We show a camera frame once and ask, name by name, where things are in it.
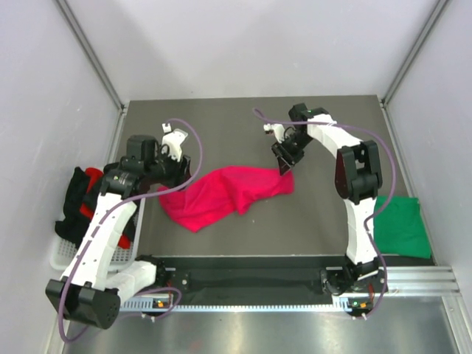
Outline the pink t shirt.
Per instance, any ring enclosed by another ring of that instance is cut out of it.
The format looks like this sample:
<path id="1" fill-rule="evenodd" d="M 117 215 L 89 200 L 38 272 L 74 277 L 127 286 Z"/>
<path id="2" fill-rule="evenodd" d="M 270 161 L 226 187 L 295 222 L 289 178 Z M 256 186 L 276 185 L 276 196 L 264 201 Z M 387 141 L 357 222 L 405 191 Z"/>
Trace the pink t shirt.
<path id="1" fill-rule="evenodd" d="M 276 168 L 228 166 L 206 174 L 185 190 L 159 196 L 167 216 L 191 232 L 237 213 L 247 213 L 253 203 L 294 192 L 293 173 Z"/>

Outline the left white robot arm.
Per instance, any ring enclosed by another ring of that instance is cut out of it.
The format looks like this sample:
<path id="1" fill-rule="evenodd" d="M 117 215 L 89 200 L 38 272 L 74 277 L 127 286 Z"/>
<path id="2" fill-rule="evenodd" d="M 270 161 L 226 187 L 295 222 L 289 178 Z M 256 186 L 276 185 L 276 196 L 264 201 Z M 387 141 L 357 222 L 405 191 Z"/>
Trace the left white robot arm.
<path id="1" fill-rule="evenodd" d="M 190 158 L 181 147 L 186 138 L 180 129 L 167 132 L 161 141 L 132 136 L 126 154 L 105 167 L 94 215 L 75 259 L 45 289 L 60 318 L 108 329 L 123 302 L 143 288 L 154 293 L 165 288 L 166 273 L 144 256 L 113 276 L 108 272 L 125 227 L 136 214 L 138 197 L 154 184 L 178 190 L 190 179 Z"/>

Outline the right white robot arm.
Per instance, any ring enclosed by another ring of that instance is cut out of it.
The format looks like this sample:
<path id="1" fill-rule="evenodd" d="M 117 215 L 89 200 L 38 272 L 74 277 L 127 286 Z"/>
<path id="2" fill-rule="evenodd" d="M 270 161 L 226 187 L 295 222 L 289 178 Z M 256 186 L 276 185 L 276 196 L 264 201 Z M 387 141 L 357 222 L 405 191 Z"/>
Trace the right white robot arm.
<path id="1" fill-rule="evenodd" d="M 383 184 L 379 149 L 372 140 L 363 141 L 340 128 L 323 108 L 294 105 L 288 112 L 292 125 L 264 125 L 273 134 L 271 146 L 280 175 L 285 175 L 305 155 L 313 140 L 321 143 L 336 160 L 334 184 L 347 212 L 348 241 L 340 275 L 327 275 L 324 284 L 335 295 L 364 290 L 378 275 L 379 256 L 372 244 L 373 220 L 378 190 Z"/>

